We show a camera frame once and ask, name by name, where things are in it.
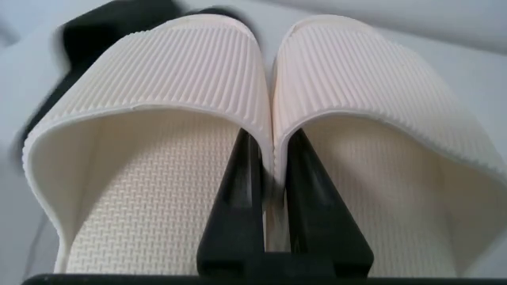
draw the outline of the black object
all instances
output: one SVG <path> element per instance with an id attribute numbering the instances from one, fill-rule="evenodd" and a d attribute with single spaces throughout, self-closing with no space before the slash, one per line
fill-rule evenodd
<path id="1" fill-rule="evenodd" d="M 23 285 L 501 285 L 501 279 L 368 278 L 368 279 L 212 279 L 156 275 L 38 275 Z"/>
<path id="2" fill-rule="evenodd" d="M 104 51 L 130 33 L 152 29 L 182 14 L 171 0 L 113 1 L 63 25 L 61 41 L 71 70 L 23 130 L 19 157 L 30 131 Z"/>
<path id="3" fill-rule="evenodd" d="M 365 277 L 373 252 L 303 130 L 288 143 L 286 176 L 294 253 L 330 258 L 340 277 Z"/>

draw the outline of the white slipper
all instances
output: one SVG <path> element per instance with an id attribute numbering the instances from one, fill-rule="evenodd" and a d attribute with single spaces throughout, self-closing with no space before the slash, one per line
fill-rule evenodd
<path id="1" fill-rule="evenodd" d="M 182 17 L 111 46 L 25 143 L 60 239 L 55 271 L 196 274 L 240 127 L 272 172 L 261 53 L 241 22 Z"/>
<path id="2" fill-rule="evenodd" d="M 276 182 L 303 127 L 372 247 L 370 276 L 479 274 L 507 227 L 505 164 L 421 57 L 317 16 L 287 34 L 275 76 Z"/>

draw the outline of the textured footbed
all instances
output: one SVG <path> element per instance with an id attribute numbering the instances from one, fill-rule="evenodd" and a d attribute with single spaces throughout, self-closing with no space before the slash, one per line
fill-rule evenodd
<path id="1" fill-rule="evenodd" d="M 339 116 L 311 123 L 304 131 L 372 247 L 370 276 L 461 276 L 492 242 L 490 227 L 506 217 L 501 205 L 507 196 L 495 193 L 487 177 L 391 127 Z M 446 177 L 459 184 L 449 184 Z M 467 220 L 452 220 L 457 207 L 469 211 Z M 492 212 L 501 216 L 485 226 L 483 219 Z M 453 245 L 451 232 L 458 233 L 452 225 L 459 222 L 474 229 L 466 233 L 475 240 L 466 249 Z"/>
<path id="2" fill-rule="evenodd" d="M 103 119 L 99 128 L 67 272 L 196 274 L 197 246 L 239 127 L 191 112 L 144 111 Z"/>

